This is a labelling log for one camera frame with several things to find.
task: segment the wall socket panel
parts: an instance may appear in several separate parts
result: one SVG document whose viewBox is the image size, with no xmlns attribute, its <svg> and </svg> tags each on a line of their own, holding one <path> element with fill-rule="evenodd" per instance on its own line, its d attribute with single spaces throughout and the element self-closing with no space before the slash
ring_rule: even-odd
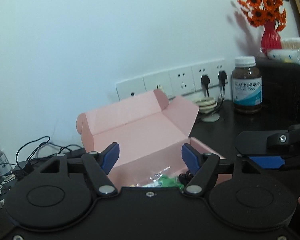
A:
<svg viewBox="0 0 300 240">
<path fill-rule="evenodd" d="M 143 77 L 146 91 L 160 89 L 171 99 L 174 97 L 168 71 L 150 74 Z"/>
<path fill-rule="evenodd" d="M 115 86 L 117 88 L 120 101 L 146 92 L 146 87 L 142 77 L 126 80 L 117 83 Z"/>
<path fill-rule="evenodd" d="M 191 67 L 177 68 L 169 71 L 173 94 L 182 96 L 195 92 Z"/>
<path fill-rule="evenodd" d="M 198 63 L 191 66 L 191 70 L 194 78 L 195 90 L 199 91 L 202 90 L 201 77 L 203 75 L 208 75 L 210 78 L 209 87 L 219 85 L 219 71 L 225 70 L 227 72 L 226 61 L 224 59 L 217 59 Z"/>
</svg>

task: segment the white bottle cap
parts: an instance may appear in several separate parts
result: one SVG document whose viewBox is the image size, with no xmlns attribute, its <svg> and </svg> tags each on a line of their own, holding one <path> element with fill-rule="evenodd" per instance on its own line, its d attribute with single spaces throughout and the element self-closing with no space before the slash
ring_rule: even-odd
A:
<svg viewBox="0 0 300 240">
<path fill-rule="evenodd" d="M 254 67 L 256 59 L 254 56 L 236 57 L 234 63 L 235 67 Z"/>
</svg>

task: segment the brown glass bottle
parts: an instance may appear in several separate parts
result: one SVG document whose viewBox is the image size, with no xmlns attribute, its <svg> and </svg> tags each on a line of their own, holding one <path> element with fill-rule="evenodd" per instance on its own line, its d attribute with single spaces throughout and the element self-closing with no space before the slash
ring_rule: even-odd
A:
<svg viewBox="0 0 300 240">
<path fill-rule="evenodd" d="M 237 57 L 232 72 L 234 109 L 241 114 L 261 110 L 262 77 L 254 57 Z"/>
</svg>

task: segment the blue gripper pad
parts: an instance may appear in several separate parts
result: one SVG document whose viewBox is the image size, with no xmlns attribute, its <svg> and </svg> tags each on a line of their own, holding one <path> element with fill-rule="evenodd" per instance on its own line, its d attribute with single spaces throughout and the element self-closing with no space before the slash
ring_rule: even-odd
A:
<svg viewBox="0 0 300 240">
<path fill-rule="evenodd" d="M 195 175 L 201 168 L 198 156 L 195 155 L 185 144 L 181 148 L 181 156 L 189 171 Z"/>
<path fill-rule="evenodd" d="M 280 156 L 251 156 L 249 157 L 263 169 L 278 169 L 285 164 Z"/>
<path fill-rule="evenodd" d="M 107 151 L 105 154 L 102 152 L 101 154 L 104 154 L 103 162 L 101 164 L 101 168 L 105 172 L 105 174 L 109 174 L 117 160 L 119 159 L 119 152 L 120 147 L 118 143 L 114 143 L 114 145 L 110 149 L 106 149 Z"/>
</svg>

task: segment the black plug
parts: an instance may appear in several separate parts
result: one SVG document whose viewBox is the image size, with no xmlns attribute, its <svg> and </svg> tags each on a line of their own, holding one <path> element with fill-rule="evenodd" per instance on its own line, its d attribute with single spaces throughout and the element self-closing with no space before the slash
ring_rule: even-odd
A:
<svg viewBox="0 0 300 240">
<path fill-rule="evenodd" d="M 219 71 L 218 79 L 221 81 L 222 86 L 226 85 L 227 73 L 224 70 Z"/>
<path fill-rule="evenodd" d="M 201 85 L 203 85 L 206 88 L 208 97 L 209 97 L 209 84 L 210 84 L 210 78 L 208 77 L 208 75 L 202 75 Z"/>
</svg>

